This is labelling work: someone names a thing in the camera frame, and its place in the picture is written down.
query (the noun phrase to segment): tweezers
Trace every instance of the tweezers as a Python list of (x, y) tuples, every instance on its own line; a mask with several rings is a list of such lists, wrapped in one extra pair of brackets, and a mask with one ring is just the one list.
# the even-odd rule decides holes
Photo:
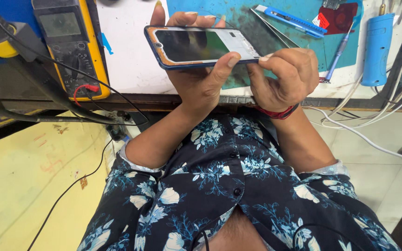
[(277, 30), (276, 27), (272, 26), (270, 23), (268, 23), (266, 20), (264, 20), (259, 14), (257, 14), (257, 12), (255, 12), (253, 9), (252, 12), (254, 12), (254, 14), (256, 14), (260, 20), (262, 20), (264, 22), (264, 24), (272, 31), (272, 33), (274, 33), (276, 35), (276, 37), (287, 47), (287, 48), (291, 48), (289, 47), (289, 45), (287, 43), (285, 43), (285, 41), (279, 36), (279, 34), (281, 34), (283, 37), (285, 37), (286, 39), (288, 39), (291, 43), (295, 44), (298, 48), (301, 48), (298, 44), (296, 44), (293, 40), (289, 39), (289, 37), (287, 37), (285, 34), (283, 34), (281, 31)]

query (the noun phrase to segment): floral shirt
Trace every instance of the floral shirt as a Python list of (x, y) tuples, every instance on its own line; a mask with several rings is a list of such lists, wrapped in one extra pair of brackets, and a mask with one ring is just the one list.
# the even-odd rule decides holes
[(240, 115), (206, 118), (159, 169), (131, 163), (124, 146), (77, 250), (197, 250), (237, 206), (268, 250), (399, 250), (342, 162), (296, 174)]

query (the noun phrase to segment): blue repair mat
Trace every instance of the blue repair mat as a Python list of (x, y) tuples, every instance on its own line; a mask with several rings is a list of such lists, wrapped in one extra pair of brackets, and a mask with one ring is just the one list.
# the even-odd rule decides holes
[[(363, 6), (360, 4), (360, 0), (348, 0), (347, 2), (358, 2), (359, 8), (356, 16), (359, 16), (363, 12)], [(249, 10), (250, 8), (255, 9), (259, 4), (280, 9), (295, 17), (312, 22), (319, 14), (322, 0), (167, 0), (170, 15), (173, 15), (177, 11), (196, 11), (204, 16), (213, 14), (217, 17), (221, 17), (222, 15), (226, 15), (226, 21), (233, 27), (244, 32), (260, 53), (266, 55), (284, 47), (277, 37), (268, 30), (263, 21)], [(300, 47), (314, 50), (319, 60), (319, 71), (327, 71), (327, 69), (331, 67), (334, 55), (336, 54), (344, 34), (326, 35), (324, 38), (314, 38), (294, 29), (293, 26), (276, 20), (275, 18), (268, 17), (264, 13), (257, 13)], [(354, 65), (356, 63), (360, 27), (359, 22), (357, 23), (356, 26), (353, 26), (355, 32), (350, 34), (347, 47), (340, 57), (336, 68)], [(265, 71), (265, 75), (276, 78), (269, 71)], [(231, 77), (229, 77), (223, 85), (223, 89), (249, 85), (246, 67), (244, 65), (237, 65)]]

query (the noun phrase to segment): phone frame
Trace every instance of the phone frame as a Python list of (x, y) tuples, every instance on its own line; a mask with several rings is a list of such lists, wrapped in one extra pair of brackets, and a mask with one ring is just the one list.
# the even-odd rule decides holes
[[(188, 68), (201, 68), (201, 67), (211, 67), (216, 64), (216, 62), (210, 62), (210, 63), (189, 63), (185, 65), (167, 65), (165, 64), (161, 57), (159, 56), (158, 52), (156, 51), (156, 48), (154, 47), (153, 41), (151, 41), (150, 35), (148, 34), (148, 28), (150, 27), (156, 27), (156, 28), (164, 28), (164, 27), (174, 27), (174, 28), (193, 28), (193, 27), (185, 27), (185, 26), (145, 26), (144, 27), (144, 34), (145, 38), (147, 38), (148, 44), (150, 45), (151, 50), (153, 51), (154, 57), (156, 57), (156, 60), (158, 60), (159, 66), (163, 68), (164, 70), (170, 71), (170, 70), (183, 70), (183, 69), (188, 69)], [(203, 28), (203, 27), (196, 27), (197, 29), (201, 30), (206, 30), (206, 29), (215, 29), (215, 30), (237, 30), (241, 32), (243, 37), (254, 47), (255, 51), (260, 55), (261, 53), (258, 51), (258, 49), (255, 47), (255, 45), (249, 40), (249, 38), (242, 32), (240, 29), (235, 29), (235, 28)], [(259, 59), (248, 59), (248, 60), (240, 60), (238, 61), (237, 64), (248, 64), (248, 63), (258, 63)]]

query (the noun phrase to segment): digital multimeter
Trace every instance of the digital multimeter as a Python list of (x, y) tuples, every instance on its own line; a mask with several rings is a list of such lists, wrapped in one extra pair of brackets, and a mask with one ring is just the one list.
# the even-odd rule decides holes
[[(96, 35), (85, 0), (32, 0), (35, 17), (53, 59), (108, 83)], [(75, 94), (78, 101), (89, 96), (103, 99), (110, 90), (80, 73), (55, 65), (63, 88), (70, 99), (75, 89), (82, 85), (97, 86), (97, 92), (80, 88)]]

